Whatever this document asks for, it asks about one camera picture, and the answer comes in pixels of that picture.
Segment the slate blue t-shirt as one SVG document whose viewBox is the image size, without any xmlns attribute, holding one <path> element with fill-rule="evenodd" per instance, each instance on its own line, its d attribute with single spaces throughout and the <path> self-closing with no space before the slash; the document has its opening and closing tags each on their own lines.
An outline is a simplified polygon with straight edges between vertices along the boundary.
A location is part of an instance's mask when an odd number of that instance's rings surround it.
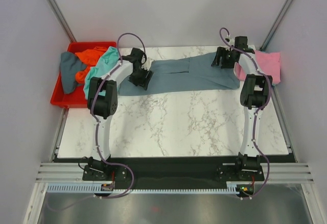
<svg viewBox="0 0 327 224">
<path fill-rule="evenodd" d="M 156 60 L 153 76 L 145 90 L 125 78 L 119 87 L 120 96 L 141 96 L 170 92 L 202 90 L 236 90 L 240 81 L 232 69 L 211 66 L 215 53 L 178 60 Z"/>
</svg>

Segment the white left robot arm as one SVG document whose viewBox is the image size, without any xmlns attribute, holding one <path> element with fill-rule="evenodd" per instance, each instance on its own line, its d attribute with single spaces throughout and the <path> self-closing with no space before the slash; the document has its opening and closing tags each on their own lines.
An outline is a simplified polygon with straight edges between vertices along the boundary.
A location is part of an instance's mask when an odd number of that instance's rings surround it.
<svg viewBox="0 0 327 224">
<path fill-rule="evenodd" d="M 111 156 L 110 124 L 118 108 L 118 87 L 121 82 L 128 78 L 134 86 L 147 90 L 153 76 L 150 67 L 145 51 L 133 48 L 108 73 L 90 79 L 87 107 L 95 119 L 95 146 L 91 153 L 93 159 L 101 162 Z"/>
</svg>

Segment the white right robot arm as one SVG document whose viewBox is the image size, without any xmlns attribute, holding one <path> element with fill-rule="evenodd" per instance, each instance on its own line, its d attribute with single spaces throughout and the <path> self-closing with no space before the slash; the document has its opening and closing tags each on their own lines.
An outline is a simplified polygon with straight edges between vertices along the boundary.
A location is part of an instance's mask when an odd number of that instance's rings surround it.
<svg viewBox="0 0 327 224">
<path fill-rule="evenodd" d="M 262 152 L 258 149 L 258 135 L 263 109 L 271 98 L 272 76 L 260 68 L 255 51 L 248 46 L 246 36 L 232 39 L 230 34 L 221 38 L 225 47 L 218 47 L 211 66 L 232 69 L 239 64 L 246 77 L 240 94 L 240 103 L 244 108 L 245 123 L 243 141 L 238 159 L 241 161 L 234 167 L 234 174 L 240 180 L 252 175 L 252 167 L 248 161 L 258 161 Z"/>
</svg>

